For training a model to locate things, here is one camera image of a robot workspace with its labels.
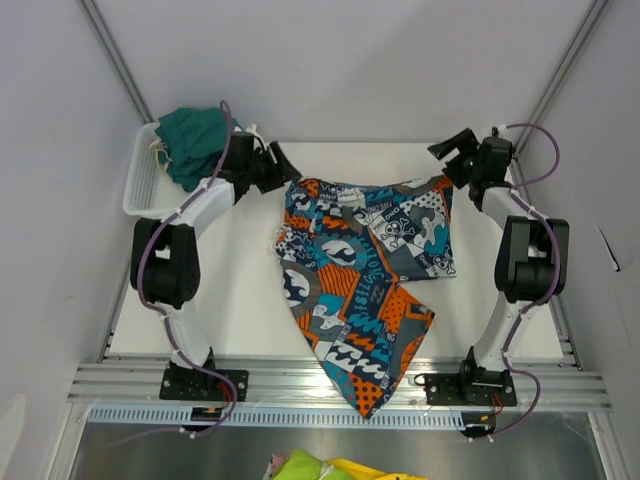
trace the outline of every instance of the robotic arm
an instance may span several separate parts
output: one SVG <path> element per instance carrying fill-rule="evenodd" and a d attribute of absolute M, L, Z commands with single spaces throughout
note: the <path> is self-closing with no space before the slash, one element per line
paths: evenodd
<path fill-rule="evenodd" d="M 260 147 L 255 148 L 255 140 Z M 261 193 L 297 180 L 300 173 L 289 163 L 275 142 L 264 145 L 259 137 L 234 132 L 220 175 L 212 183 L 204 178 L 196 191 L 176 212 L 160 220 L 142 218 L 135 226 L 130 281 L 138 289 L 138 274 L 144 251 L 153 235 L 153 244 L 142 272 L 143 297 L 150 308 L 165 315 L 167 333 L 179 345 L 167 366 L 160 390 L 165 400 L 217 400 L 216 381 L 201 371 L 216 371 L 213 350 L 203 335 L 194 297 L 200 285 L 197 239 L 220 215 L 256 185 Z M 247 372 L 225 371 L 241 394 Z"/>
<path fill-rule="evenodd" d="M 427 401 L 431 405 L 492 406 L 497 395 L 505 406 L 517 405 L 507 362 L 513 357 L 540 299 L 552 288 L 564 289 L 569 245 L 569 225 L 550 219 L 525 202 L 505 181 L 513 158 L 513 145 L 498 137 L 497 129 L 479 144 L 466 129 L 429 147 L 439 160 L 457 151 L 443 169 L 457 188 L 469 185 L 469 198 L 503 230 L 494 271 L 498 300 L 489 324 L 469 350 L 456 374 L 425 374 Z M 551 232 L 558 248 L 552 255 Z"/>

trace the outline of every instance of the black mounting bracket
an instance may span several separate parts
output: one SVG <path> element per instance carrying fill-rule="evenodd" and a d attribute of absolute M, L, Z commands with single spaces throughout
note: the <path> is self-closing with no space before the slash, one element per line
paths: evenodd
<path fill-rule="evenodd" d="M 518 404 L 509 371 L 493 372 L 479 367 L 473 347 L 460 363 L 457 373 L 421 373 L 414 381 L 424 387 L 429 405 L 493 407 L 495 400 L 492 397 L 495 395 L 505 407 Z"/>
<path fill-rule="evenodd" d="M 238 391 L 238 402 L 245 401 L 249 387 L 249 372 L 247 370 L 216 370 L 213 351 L 209 352 L 202 367 L 227 377 Z M 218 383 L 222 382 L 211 375 L 191 368 L 180 367 L 169 361 L 162 376 L 160 399 L 223 402 L 225 401 L 225 392 Z"/>

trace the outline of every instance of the teal cloth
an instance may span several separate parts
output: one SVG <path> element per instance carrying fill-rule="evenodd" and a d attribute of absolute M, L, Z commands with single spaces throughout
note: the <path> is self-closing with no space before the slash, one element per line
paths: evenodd
<path fill-rule="evenodd" d="M 167 173 L 186 192 L 192 192 L 220 160 L 227 140 L 224 113 L 219 108 L 179 108 L 159 121 L 156 134 L 171 158 Z M 167 155 L 158 152 L 158 160 L 166 164 Z"/>

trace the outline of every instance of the yellow fabric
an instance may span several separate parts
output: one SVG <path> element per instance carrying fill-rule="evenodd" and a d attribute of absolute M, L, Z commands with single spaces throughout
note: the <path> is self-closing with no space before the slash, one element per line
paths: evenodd
<path fill-rule="evenodd" d="M 327 463 L 340 470 L 344 470 L 355 480 L 427 480 L 426 477 L 414 477 L 406 473 L 384 473 L 375 468 L 360 465 L 345 458 L 334 458 L 327 460 Z"/>

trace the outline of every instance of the orange and blue cloth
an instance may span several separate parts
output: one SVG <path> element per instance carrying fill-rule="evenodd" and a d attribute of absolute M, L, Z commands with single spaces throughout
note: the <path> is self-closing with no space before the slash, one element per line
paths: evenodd
<path fill-rule="evenodd" d="M 434 313 L 402 282 L 456 274 L 451 181 L 292 182 L 276 242 L 285 298 L 325 372 L 370 418 L 393 395 Z"/>

